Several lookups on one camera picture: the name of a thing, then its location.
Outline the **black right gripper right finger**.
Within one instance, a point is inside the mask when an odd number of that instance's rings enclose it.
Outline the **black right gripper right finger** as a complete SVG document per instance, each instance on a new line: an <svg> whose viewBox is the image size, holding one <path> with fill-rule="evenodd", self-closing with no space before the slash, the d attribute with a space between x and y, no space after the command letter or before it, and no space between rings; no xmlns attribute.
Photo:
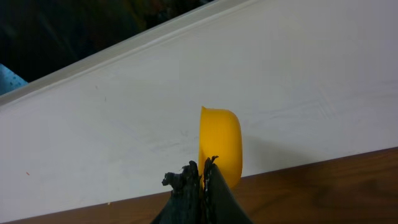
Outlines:
<svg viewBox="0 0 398 224"><path fill-rule="evenodd" d="M205 223L253 224L234 198L220 169L215 164L218 156L207 158L203 170L203 214Z"/></svg>

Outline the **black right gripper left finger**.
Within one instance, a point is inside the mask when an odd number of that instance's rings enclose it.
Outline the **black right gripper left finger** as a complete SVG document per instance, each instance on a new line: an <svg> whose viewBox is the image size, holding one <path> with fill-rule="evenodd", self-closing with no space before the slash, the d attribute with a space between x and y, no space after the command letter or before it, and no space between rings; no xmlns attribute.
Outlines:
<svg viewBox="0 0 398 224"><path fill-rule="evenodd" d="M162 185L170 185L170 198L151 224L195 224L201 222L200 176L195 161L181 173L165 173Z"/></svg>

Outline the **yellow plastic measuring scoop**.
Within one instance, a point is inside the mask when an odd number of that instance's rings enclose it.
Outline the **yellow plastic measuring scoop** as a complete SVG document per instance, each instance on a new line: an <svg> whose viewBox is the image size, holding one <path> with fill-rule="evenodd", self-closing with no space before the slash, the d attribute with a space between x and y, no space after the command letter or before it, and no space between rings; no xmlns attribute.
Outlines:
<svg viewBox="0 0 398 224"><path fill-rule="evenodd" d="M230 110L203 106L198 150L200 175L204 173L205 161L214 156L228 187L235 187L243 171L243 139L239 119Z"/></svg>

